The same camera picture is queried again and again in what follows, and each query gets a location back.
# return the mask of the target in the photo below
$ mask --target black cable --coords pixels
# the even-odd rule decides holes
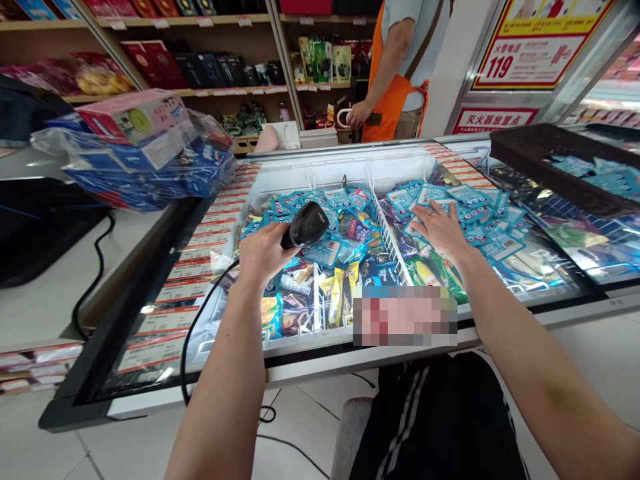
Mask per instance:
[[[275,438],[275,437],[270,437],[270,436],[268,436],[268,435],[262,435],[261,433],[258,433],[258,434],[256,435],[256,437],[258,437],[258,438],[266,438],[267,440],[273,440],[273,441],[276,441],[276,442],[279,442],[279,443],[284,443],[285,445],[288,445],[288,446],[290,446],[290,447],[292,447],[292,448],[295,448],[296,450],[298,450],[298,452],[302,453],[302,455],[304,456],[304,458],[306,458],[307,460],[309,460],[310,464],[312,464],[312,465],[313,465],[313,466],[318,470],[318,472],[322,473],[322,475],[324,476],[324,478],[326,478],[326,479],[328,479],[328,478],[329,478],[329,476],[328,476],[328,475],[327,475],[327,474],[322,470],[322,468],[320,468],[316,462],[314,462],[313,460],[311,460],[310,456],[308,456],[306,453],[304,453],[302,450],[300,450],[300,448],[299,448],[298,446],[296,446],[296,445],[292,444],[291,442],[288,442],[288,441],[286,441],[286,440],[280,440],[280,439],[277,439],[277,438]]]
[[[354,377],[358,377],[358,378],[362,378],[362,380],[364,380],[365,382],[367,382],[369,384],[369,386],[374,389],[377,390],[377,388],[375,387],[375,385],[373,384],[373,382],[370,382],[369,380],[367,380],[366,378],[364,378],[362,375],[358,375],[357,373],[352,373],[352,375]]]
[[[110,211],[107,212],[107,216],[109,217],[109,228],[107,229],[106,232],[100,235],[93,244],[95,251],[98,253],[98,262],[99,262],[98,275],[96,276],[92,284],[90,284],[89,288],[82,294],[82,297],[80,297],[80,300],[76,302],[71,312],[71,324],[73,325],[73,328],[75,328],[78,335],[80,335],[80,338],[82,338],[82,340],[84,341],[89,340],[89,336],[82,331],[82,327],[80,327],[80,320],[78,319],[78,314],[80,312],[80,307],[82,306],[84,301],[87,299],[87,297],[91,294],[91,292],[98,286],[98,283],[100,283],[100,280],[102,280],[102,275],[105,272],[105,258],[102,255],[102,250],[100,250],[100,240],[102,240],[108,234],[110,234],[113,231],[113,228],[115,227],[115,218]]]
[[[200,308],[200,310],[198,310],[198,313],[196,314],[191,326],[189,327],[189,331],[187,332],[187,336],[185,337],[185,343],[182,346],[182,355],[180,356],[180,389],[182,390],[182,400],[185,401],[185,406],[186,407],[189,406],[189,401],[191,400],[191,397],[189,396],[189,392],[187,391],[187,374],[186,374],[186,369],[187,369],[187,346],[189,345],[189,339],[191,338],[191,334],[193,332],[193,329],[195,328],[195,325],[198,323],[198,318],[200,318],[200,314],[205,309],[205,305],[209,302],[209,299],[211,298],[211,295],[213,294],[213,292],[215,291],[217,286],[220,285],[220,282],[222,282],[222,279],[224,277],[226,277],[227,274],[231,270],[236,268],[238,266],[238,264],[240,264],[240,260],[239,259],[234,261],[232,264],[230,264],[230,266],[228,266],[228,268],[224,271],[224,273],[222,275],[220,275],[220,278],[218,278],[218,280],[216,280],[216,282],[213,284],[213,288],[207,294],[207,297],[205,298],[205,301],[202,304],[202,307]]]

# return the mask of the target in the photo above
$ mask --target black bag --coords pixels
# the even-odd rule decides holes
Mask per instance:
[[[32,132],[46,127],[45,120],[74,112],[50,91],[0,75],[0,147],[29,146]]]

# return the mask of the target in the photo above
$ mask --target white stripe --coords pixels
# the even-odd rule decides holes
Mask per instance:
[[[413,406],[411,408],[411,416],[409,417],[409,424],[407,425],[407,428],[405,429],[405,432],[402,435],[402,440],[400,440],[396,448],[393,450],[387,475],[390,474],[395,469],[395,464],[398,460],[398,455],[400,454],[400,447],[402,446],[402,442],[408,439],[409,435],[411,434],[411,429],[413,428],[413,424],[415,423],[415,416],[418,411],[418,404],[420,403],[420,392],[422,392],[422,386],[425,384],[425,380],[427,379],[428,372],[429,372],[429,367],[425,368],[422,372],[422,378],[420,378],[420,384],[418,385],[418,390],[415,392],[415,398],[413,400]]]
[[[407,398],[405,400],[405,407],[402,410],[402,416],[400,417],[400,424],[398,426],[398,435],[396,435],[394,438],[391,439],[391,443],[389,444],[389,451],[385,454],[385,457],[382,459],[382,462],[380,463],[380,467],[378,467],[378,473],[375,476],[376,480],[382,480],[382,475],[385,472],[385,465],[387,464],[387,458],[389,458],[389,454],[393,452],[396,441],[398,440],[398,437],[402,434],[402,430],[404,429],[404,426],[405,426],[405,419],[407,418],[407,412],[409,411],[409,406],[411,404],[411,397],[413,396],[413,392],[415,391],[415,386],[418,383],[418,375],[420,375],[419,371],[417,371],[413,376],[413,383],[411,384],[411,388],[409,389],[409,394],[407,395]]]

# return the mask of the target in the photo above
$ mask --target plastic bag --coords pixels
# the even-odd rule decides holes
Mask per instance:
[[[162,210],[173,199],[210,197],[233,177],[233,138],[212,117],[189,111],[179,123],[136,147],[92,133],[50,128],[31,136],[34,148],[69,156],[62,170],[107,205]]]

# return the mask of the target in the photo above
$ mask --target pink box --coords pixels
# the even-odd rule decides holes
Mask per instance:
[[[189,119],[180,96],[152,89],[76,108],[89,128],[109,143],[137,145]]]

